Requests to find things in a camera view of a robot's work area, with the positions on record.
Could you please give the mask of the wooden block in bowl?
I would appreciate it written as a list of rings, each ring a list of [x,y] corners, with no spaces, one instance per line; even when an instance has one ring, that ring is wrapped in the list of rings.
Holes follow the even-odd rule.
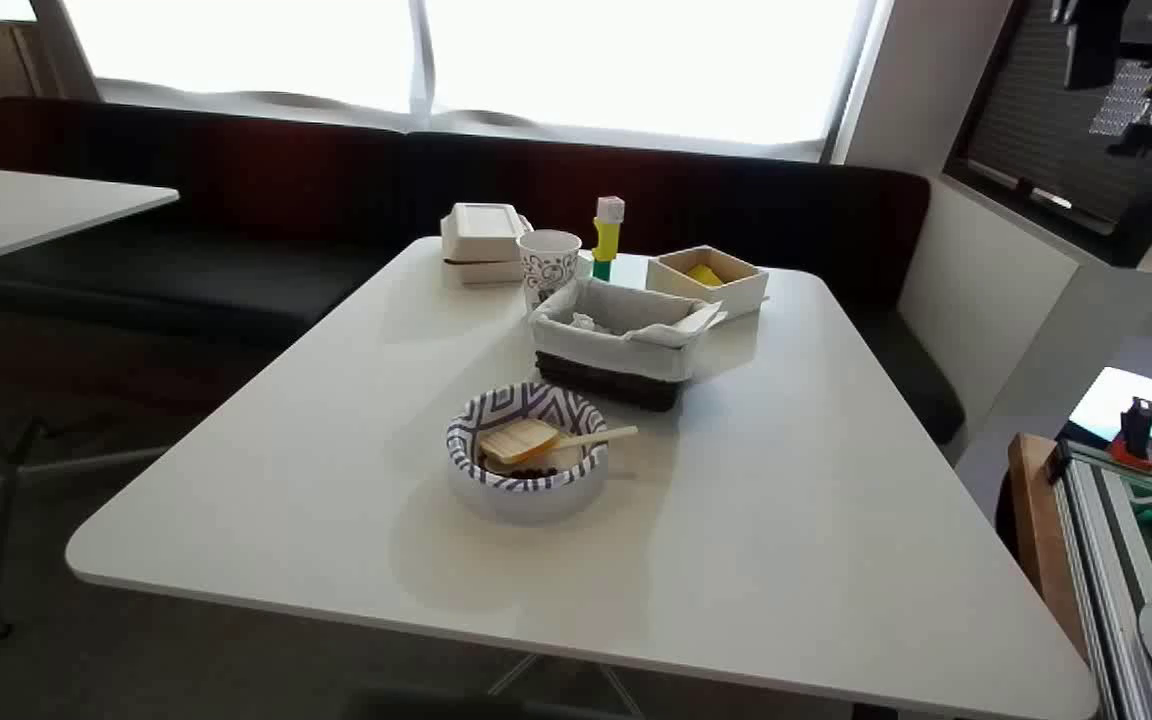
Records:
[[[555,422],[529,415],[501,419],[476,432],[482,456],[492,459],[496,466],[544,466],[555,440],[559,440]]]

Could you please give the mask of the yellow tower block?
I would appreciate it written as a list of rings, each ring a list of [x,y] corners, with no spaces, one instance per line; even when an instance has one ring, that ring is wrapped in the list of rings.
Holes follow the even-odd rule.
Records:
[[[622,251],[622,225],[595,221],[591,226],[595,226],[591,260],[612,264]]]

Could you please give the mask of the white clamshell takeout box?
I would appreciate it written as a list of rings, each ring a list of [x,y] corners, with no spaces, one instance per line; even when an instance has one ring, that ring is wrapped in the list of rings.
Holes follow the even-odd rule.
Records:
[[[466,283],[513,283],[529,221],[513,202],[455,202],[441,221],[443,264]]]

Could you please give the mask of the small white open box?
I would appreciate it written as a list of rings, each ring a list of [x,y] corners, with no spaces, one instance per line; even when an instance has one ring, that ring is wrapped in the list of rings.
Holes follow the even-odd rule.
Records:
[[[714,264],[724,283],[697,283],[690,276],[693,264]],[[770,270],[718,247],[718,244],[693,244],[693,247],[676,247],[663,251],[647,264],[647,283],[657,292],[671,292],[671,295],[697,295],[709,302],[719,302],[729,315],[750,315],[765,302],[765,287],[770,287]]]

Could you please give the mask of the white top tower block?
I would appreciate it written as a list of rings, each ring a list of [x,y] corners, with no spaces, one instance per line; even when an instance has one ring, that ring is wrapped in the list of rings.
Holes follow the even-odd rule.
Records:
[[[595,195],[595,225],[623,225],[623,195]]]

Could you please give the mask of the dark basket with white liner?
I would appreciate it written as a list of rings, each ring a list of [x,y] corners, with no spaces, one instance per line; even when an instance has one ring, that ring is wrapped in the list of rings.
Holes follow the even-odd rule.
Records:
[[[534,315],[536,367],[549,382],[669,412],[697,375],[705,337],[724,319],[714,300],[571,281]]]

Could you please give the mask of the wooden stick in bowl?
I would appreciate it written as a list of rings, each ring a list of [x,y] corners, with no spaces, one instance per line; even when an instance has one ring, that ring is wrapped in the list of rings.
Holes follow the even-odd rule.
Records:
[[[639,432],[638,422],[618,422],[618,428],[595,428],[595,432],[585,432],[585,436],[559,436],[553,446],[607,442],[607,440],[628,440],[638,432]]]

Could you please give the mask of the blue patterned paper bowl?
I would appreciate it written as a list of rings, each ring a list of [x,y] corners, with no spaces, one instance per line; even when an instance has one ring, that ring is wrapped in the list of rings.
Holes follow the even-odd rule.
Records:
[[[563,436],[589,436],[607,422],[591,401],[544,378],[476,392],[443,432],[452,493],[469,506],[492,518],[549,524],[585,512],[604,493],[604,442],[563,446],[519,466],[492,459],[482,436],[508,419],[544,419]]]

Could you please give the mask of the white patterned paper cup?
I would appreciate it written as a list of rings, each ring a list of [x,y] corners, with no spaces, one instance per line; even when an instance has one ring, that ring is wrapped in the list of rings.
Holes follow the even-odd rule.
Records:
[[[526,300],[544,302],[580,269],[580,240],[559,226],[534,226],[519,235]]]

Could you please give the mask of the metal table leg base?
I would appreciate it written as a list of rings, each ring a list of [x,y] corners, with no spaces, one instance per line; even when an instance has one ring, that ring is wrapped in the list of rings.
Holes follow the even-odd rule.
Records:
[[[483,696],[555,720],[647,720],[628,680],[591,659],[519,655],[483,685]]]

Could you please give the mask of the dark bench sofa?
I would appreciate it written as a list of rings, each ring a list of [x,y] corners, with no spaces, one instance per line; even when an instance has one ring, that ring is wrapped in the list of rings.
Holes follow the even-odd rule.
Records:
[[[460,199],[589,231],[591,208],[622,195],[628,251],[714,244],[822,276],[927,436],[966,428],[958,387],[899,315],[931,199],[910,173],[86,98],[0,98],[0,169],[177,195],[4,256],[0,307],[277,352]]]

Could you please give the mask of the white side table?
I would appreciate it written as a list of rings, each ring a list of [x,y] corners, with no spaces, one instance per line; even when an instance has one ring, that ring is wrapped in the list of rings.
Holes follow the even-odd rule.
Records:
[[[177,189],[0,169],[0,256],[177,202]]]

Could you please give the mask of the black framed wall monitor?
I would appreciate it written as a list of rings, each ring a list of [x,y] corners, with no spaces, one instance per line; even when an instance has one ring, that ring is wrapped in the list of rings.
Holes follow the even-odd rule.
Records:
[[[1152,244],[1152,0],[1015,0],[947,173],[1103,264]]]

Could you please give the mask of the aluminium frame equipment cart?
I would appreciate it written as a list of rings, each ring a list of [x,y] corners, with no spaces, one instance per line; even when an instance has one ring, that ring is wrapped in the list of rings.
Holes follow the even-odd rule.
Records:
[[[1080,649],[1101,720],[1152,720],[1152,401],[1132,396],[1109,442],[1010,442],[1001,528]]]

